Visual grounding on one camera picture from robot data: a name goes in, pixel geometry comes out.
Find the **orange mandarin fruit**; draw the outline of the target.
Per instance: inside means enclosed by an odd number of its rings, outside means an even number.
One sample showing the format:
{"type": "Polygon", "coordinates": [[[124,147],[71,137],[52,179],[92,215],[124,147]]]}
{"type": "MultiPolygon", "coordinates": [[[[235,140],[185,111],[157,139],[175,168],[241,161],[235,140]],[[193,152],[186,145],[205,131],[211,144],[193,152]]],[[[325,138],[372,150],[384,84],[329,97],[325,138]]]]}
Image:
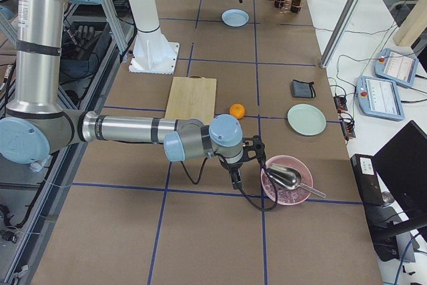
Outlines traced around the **orange mandarin fruit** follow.
{"type": "Polygon", "coordinates": [[[229,114],[236,119],[242,119],[246,115],[246,108],[240,103],[235,103],[230,106],[229,114]]]}

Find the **bamboo cutting board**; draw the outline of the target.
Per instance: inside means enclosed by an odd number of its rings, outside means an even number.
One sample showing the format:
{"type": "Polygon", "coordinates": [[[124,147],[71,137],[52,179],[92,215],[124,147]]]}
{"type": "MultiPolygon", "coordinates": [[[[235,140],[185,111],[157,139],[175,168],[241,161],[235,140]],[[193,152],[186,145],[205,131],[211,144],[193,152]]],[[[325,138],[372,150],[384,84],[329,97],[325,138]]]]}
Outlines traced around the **bamboo cutting board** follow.
{"type": "Polygon", "coordinates": [[[167,102],[166,119],[198,119],[209,124],[214,118],[217,79],[174,77],[167,102]]]}

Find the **steel ice scoop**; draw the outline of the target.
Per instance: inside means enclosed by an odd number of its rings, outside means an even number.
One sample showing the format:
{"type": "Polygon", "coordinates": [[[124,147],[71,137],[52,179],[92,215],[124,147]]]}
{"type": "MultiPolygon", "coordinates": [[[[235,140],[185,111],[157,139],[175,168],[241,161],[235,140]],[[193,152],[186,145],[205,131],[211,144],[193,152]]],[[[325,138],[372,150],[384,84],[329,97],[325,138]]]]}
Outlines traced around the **steel ice scoop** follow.
{"type": "Polygon", "coordinates": [[[293,168],[279,164],[272,164],[267,168],[266,175],[273,181],[273,183],[281,188],[286,188],[289,190],[303,188],[318,197],[323,199],[326,198],[325,193],[303,183],[301,174],[293,168]]]}

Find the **black computer box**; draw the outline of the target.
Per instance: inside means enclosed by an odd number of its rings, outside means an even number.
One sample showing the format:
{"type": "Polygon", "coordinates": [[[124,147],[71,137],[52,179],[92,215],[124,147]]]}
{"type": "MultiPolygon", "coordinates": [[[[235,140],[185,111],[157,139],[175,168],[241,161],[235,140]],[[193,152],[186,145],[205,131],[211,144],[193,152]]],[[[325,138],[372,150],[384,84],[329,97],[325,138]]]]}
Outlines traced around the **black computer box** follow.
{"type": "Polygon", "coordinates": [[[382,206],[384,201],[378,176],[372,162],[372,156],[354,154],[350,158],[350,161],[363,204],[369,206],[382,206]]]}

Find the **pink bowl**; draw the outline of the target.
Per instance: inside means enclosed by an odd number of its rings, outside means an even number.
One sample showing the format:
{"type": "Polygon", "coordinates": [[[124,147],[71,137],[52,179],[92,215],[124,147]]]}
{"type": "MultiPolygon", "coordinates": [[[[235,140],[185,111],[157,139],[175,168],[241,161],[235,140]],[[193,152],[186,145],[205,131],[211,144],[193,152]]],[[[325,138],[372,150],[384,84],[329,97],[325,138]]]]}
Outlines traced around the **pink bowl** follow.
{"type": "Polygon", "coordinates": [[[299,159],[292,156],[273,156],[266,161],[266,167],[273,169],[274,184],[269,181],[267,175],[262,170],[261,183],[266,196],[274,201],[276,194],[274,186],[278,191],[278,204],[279,205],[296,205],[306,201],[310,192],[302,187],[296,188],[296,175],[291,173],[291,169],[297,171],[301,176],[301,183],[313,186],[313,178],[308,167],[299,159]]]}

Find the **light blue plate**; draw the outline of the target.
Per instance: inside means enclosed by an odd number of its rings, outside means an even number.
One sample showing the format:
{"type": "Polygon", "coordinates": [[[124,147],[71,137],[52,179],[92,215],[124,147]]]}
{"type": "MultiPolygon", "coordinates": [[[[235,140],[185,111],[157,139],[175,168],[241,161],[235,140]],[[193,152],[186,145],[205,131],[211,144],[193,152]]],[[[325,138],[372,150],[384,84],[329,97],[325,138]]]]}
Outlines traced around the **light blue plate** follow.
{"type": "Polygon", "coordinates": [[[229,27],[242,27],[250,16],[241,9],[229,9],[222,13],[222,21],[229,27]]]}

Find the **mint green plate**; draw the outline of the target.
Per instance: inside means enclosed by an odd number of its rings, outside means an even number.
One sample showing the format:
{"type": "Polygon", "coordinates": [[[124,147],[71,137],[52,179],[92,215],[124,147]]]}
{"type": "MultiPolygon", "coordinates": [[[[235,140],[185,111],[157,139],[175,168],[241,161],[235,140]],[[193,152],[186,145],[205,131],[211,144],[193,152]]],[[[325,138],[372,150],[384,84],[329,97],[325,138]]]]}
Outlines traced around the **mint green plate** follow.
{"type": "Polygon", "coordinates": [[[327,124],[325,115],[318,108],[304,103],[289,109],[288,122],[294,131],[306,136],[322,133],[327,124]]]}

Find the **blue teach pendant near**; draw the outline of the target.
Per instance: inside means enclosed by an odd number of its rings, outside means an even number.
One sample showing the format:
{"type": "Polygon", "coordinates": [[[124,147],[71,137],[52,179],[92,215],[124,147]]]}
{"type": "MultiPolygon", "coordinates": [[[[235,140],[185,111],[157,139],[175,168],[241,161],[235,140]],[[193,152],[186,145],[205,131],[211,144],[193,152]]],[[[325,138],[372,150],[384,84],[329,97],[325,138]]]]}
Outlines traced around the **blue teach pendant near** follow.
{"type": "Polygon", "coordinates": [[[361,75],[357,80],[356,96],[364,115],[394,121],[405,118],[395,81],[361,75]]]}

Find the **clear ice cubes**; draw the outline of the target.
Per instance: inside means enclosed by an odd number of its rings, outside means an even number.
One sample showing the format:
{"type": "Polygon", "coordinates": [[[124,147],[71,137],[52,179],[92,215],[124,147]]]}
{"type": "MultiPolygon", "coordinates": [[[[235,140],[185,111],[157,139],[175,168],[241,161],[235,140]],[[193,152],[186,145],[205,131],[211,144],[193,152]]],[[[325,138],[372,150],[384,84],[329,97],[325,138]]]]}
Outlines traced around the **clear ice cubes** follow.
{"type": "MultiPolygon", "coordinates": [[[[274,185],[267,179],[267,177],[262,178],[262,187],[266,196],[274,201],[276,199],[276,194],[274,191],[274,185]]],[[[275,187],[278,192],[278,203],[280,205],[296,205],[304,202],[310,196],[310,193],[302,188],[296,190],[289,190],[286,188],[281,188],[275,184],[275,187]]]]}

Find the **black monitor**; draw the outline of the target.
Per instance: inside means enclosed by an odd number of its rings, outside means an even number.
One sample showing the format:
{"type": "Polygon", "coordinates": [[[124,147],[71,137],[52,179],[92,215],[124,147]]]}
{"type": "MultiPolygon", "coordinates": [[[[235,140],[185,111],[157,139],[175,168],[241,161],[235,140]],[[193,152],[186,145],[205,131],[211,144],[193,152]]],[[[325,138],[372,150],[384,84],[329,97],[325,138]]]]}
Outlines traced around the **black monitor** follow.
{"type": "Polygon", "coordinates": [[[426,213],[426,133],[415,121],[392,137],[373,163],[402,209],[426,213]]]}

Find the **blue teach pendant far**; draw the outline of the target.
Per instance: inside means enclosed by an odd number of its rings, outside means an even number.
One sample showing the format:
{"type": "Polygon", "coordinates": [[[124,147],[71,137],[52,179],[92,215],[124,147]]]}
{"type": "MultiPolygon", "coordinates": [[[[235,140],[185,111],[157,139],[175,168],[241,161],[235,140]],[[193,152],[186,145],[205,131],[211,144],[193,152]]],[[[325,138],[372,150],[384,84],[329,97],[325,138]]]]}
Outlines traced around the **blue teach pendant far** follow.
{"type": "Polygon", "coordinates": [[[414,54],[404,54],[385,48],[379,56],[374,65],[378,77],[395,81],[402,87],[412,87],[419,64],[414,54]]]}

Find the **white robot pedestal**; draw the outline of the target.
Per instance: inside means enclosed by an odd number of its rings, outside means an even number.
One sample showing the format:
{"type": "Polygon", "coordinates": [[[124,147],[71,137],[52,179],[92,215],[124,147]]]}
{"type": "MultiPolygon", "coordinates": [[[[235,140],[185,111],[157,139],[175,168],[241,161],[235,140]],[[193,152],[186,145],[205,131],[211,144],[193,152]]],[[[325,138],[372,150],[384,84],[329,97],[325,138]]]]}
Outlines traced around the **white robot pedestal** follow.
{"type": "Polygon", "coordinates": [[[130,72],[171,75],[179,44],[169,42],[161,32],[155,0],[129,0],[129,4],[137,29],[130,72]]]}

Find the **aluminium frame post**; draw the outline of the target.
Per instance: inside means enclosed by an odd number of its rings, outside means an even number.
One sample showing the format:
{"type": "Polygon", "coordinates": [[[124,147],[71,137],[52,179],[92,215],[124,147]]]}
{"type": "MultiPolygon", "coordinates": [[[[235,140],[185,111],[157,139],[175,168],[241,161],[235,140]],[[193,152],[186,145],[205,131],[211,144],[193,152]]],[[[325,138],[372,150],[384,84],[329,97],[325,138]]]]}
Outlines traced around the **aluminium frame post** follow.
{"type": "Polygon", "coordinates": [[[329,62],[332,59],[332,56],[337,50],[339,42],[346,31],[346,28],[361,0],[347,0],[344,5],[343,11],[338,19],[338,22],[331,34],[331,37],[328,41],[328,44],[322,54],[322,58],[320,60],[320,67],[327,68],[329,62]]]}

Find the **blue teach pendant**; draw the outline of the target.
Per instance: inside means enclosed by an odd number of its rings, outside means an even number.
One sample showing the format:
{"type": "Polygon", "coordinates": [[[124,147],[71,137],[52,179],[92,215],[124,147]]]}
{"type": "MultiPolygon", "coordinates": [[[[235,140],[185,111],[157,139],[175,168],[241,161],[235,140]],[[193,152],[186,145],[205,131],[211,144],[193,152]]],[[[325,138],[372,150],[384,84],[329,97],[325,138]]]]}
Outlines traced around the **blue teach pendant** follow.
{"type": "Polygon", "coordinates": [[[405,118],[395,81],[361,75],[357,80],[356,96],[364,115],[394,121],[405,118]]]}
{"type": "Polygon", "coordinates": [[[385,48],[379,56],[374,65],[378,77],[395,81],[402,87],[412,87],[419,64],[414,54],[404,54],[385,48]]]}

